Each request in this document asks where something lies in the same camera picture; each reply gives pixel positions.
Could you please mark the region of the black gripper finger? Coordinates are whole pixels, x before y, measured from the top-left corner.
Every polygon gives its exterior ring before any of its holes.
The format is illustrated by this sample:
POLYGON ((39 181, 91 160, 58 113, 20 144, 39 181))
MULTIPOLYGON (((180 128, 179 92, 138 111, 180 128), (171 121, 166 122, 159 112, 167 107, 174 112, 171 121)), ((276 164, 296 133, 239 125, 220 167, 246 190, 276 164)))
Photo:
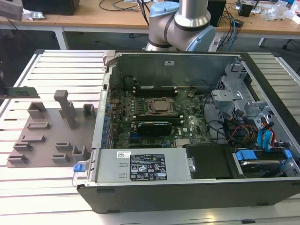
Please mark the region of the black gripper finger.
POLYGON ((4 74, 2 70, 0 71, 0 95, 4 96, 6 94, 6 83, 3 80, 4 74))

